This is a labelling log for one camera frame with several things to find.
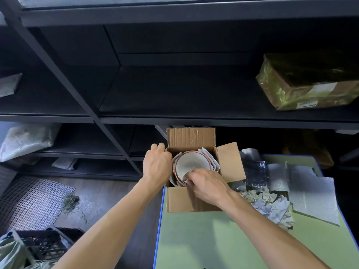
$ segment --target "table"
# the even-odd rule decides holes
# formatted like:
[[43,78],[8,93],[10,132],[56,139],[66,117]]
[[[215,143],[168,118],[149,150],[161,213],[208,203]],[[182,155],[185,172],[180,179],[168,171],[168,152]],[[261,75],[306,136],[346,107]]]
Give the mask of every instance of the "table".
[[[310,156],[262,155],[269,163],[286,161],[312,166],[323,176]],[[158,228],[154,269],[238,269],[267,268],[258,252],[224,212],[167,213],[164,188]],[[293,213],[296,221],[289,233],[306,245],[332,269],[355,269],[359,248],[339,211],[340,227]]]

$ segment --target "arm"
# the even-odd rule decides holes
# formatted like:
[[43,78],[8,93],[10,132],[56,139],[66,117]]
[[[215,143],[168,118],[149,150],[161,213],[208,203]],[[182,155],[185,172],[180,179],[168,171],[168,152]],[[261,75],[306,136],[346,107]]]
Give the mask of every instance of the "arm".
[[134,188],[96,222],[53,269],[113,269],[141,214],[171,175],[172,155],[164,144],[151,146],[143,161],[144,176]]
[[196,169],[186,176],[198,198],[216,205],[236,222],[269,269],[330,269],[301,242],[231,190],[219,173]]

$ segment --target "hand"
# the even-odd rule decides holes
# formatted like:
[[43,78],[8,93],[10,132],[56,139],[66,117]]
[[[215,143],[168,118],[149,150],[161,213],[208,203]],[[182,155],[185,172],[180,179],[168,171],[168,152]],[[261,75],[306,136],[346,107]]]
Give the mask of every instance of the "hand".
[[152,144],[151,150],[147,151],[143,160],[143,178],[148,181],[149,185],[155,186],[159,190],[164,186],[171,176],[172,154],[164,151],[163,143]]
[[215,171],[194,169],[192,172],[186,173],[183,180],[188,180],[188,186],[194,191],[196,197],[219,208],[229,193],[233,191],[222,176]]

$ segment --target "blue table edge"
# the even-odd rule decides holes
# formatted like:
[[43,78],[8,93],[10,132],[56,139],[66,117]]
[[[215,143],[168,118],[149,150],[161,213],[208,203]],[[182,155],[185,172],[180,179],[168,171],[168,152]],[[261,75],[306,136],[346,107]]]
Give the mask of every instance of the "blue table edge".
[[[269,155],[269,156],[284,156],[283,154],[266,154],[266,155]],[[312,157],[312,156],[308,156],[308,155],[291,155],[291,156]],[[321,168],[319,167],[319,165],[318,165],[318,163],[317,163],[317,160],[316,160],[314,157],[312,157],[312,158],[314,159],[314,161],[315,161],[315,163],[316,163],[316,165],[317,165],[317,167],[318,167],[318,169],[319,169],[319,171],[320,171],[321,176],[324,177],[323,172],[322,172]],[[166,186],[163,186],[162,203],[161,203],[161,210],[160,210],[160,213],[159,213],[159,221],[158,221],[158,231],[157,231],[157,239],[156,239],[156,249],[155,249],[155,256],[154,256],[154,260],[153,260],[153,269],[156,269],[156,260],[157,260],[157,250],[158,250],[159,232],[160,232],[160,230],[161,230],[162,211],[163,211],[163,203],[164,203],[164,193],[165,193],[165,191],[166,191]],[[354,238],[354,236],[353,236],[353,233],[352,233],[352,231],[350,230],[350,227],[348,226],[348,223],[346,222],[345,217],[344,217],[343,213],[342,213],[341,210],[340,210],[339,205],[338,205],[338,210],[339,210],[339,212],[340,212],[340,215],[343,217],[343,221],[344,221],[346,227],[348,228],[350,235],[352,236],[352,239],[353,239],[353,241],[354,241],[355,246],[357,247],[357,249],[358,249],[358,251],[359,251],[359,246],[358,246],[358,244],[357,244],[357,241],[355,240],[355,238]]]

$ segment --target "person's right arm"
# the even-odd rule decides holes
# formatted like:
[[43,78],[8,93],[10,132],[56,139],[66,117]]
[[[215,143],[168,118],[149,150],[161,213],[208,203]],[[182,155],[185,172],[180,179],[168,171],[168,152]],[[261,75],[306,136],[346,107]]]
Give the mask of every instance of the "person's right arm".
[[218,172],[196,169],[186,174],[196,197],[226,212],[247,235],[269,269],[330,269],[301,242],[263,217]]

